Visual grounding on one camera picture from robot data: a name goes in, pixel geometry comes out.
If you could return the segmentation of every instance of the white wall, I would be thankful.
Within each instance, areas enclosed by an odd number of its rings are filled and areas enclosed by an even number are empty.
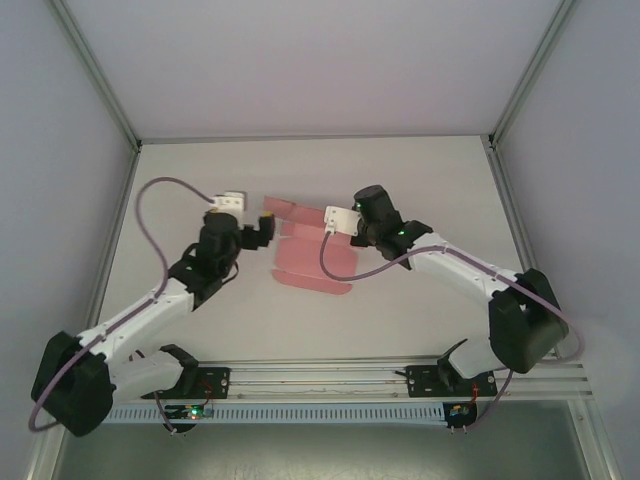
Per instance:
[[[68,0],[143,137],[483,134],[558,0]]]
[[[24,474],[47,339],[85,322],[129,148],[42,0],[0,2],[0,477]]]
[[[640,478],[640,2],[586,0],[502,151],[540,266],[587,334],[625,478]]]

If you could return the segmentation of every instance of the gray wall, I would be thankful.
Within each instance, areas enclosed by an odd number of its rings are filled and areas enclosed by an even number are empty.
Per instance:
[[[20,478],[47,339],[85,322],[129,158],[42,0],[0,2],[0,478]]]
[[[637,0],[583,1],[502,145],[626,478],[640,478],[638,25]]]

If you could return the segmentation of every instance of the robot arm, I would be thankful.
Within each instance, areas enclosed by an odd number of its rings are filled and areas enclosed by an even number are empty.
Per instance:
[[[76,436],[95,429],[115,404],[171,388],[188,394],[196,382],[198,361],[180,347],[166,345],[145,358],[133,358],[156,333],[220,290],[234,266],[237,268],[242,249],[257,250],[273,239],[271,215],[259,219],[258,230],[252,226],[241,229],[244,201],[239,192],[214,197],[199,241],[186,249],[159,286],[136,303],[75,337],[60,332],[51,338],[33,385],[33,400],[40,398],[69,359],[87,348],[43,404]]]
[[[487,311],[489,337],[463,339],[439,359],[439,378],[448,387],[499,368],[527,373],[568,334],[564,321],[513,288],[517,284],[557,307],[538,270],[500,269],[452,246],[423,223],[403,221],[380,185],[360,190],[354,199],[351,210],[327,207],[327,232],[351,235],[352,246],[373,246],[387,260],[413,252],[400,265],[437,275]]]

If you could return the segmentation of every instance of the white table surface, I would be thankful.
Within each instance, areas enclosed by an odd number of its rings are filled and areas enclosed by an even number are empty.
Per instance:
[[[479,137],[269,140],[145,145],[118,242],[101,320],[148,292],[160,267],[134,221],[142,184],[175,176],[208,194],[243,190],[249,217],[264,195],[324,208],[352,205],[380,183],[405,220],[433,227],[456,246],[505,268],[520,268]],[[177,185],[154,186],[143,215],[171,263],[197,240],[206,205]],[[343,296],[279,284],[271,276],[277,242],[243,252],[240,276],[192,315],[149,339],[175,343],[201,361],[439,355],[488,333],[486,311],[437,278],[401,267],[356,282]],[[358,272],[383,263],[359,253]]]

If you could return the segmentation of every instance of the pink fabric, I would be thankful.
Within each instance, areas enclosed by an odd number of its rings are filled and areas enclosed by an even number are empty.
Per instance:
[[[344,295],[352,285],[328,278],[320,268],[320,246],[324,239],[324,211],[297,205],[279,198],[265,197],[264,209],[285,220],[280,229],[273,278],[282,283],[332,295]],[[349,246],[348,235],[329,238],[325,249],[327,268],[339,276],[356,272],[357,253]]]

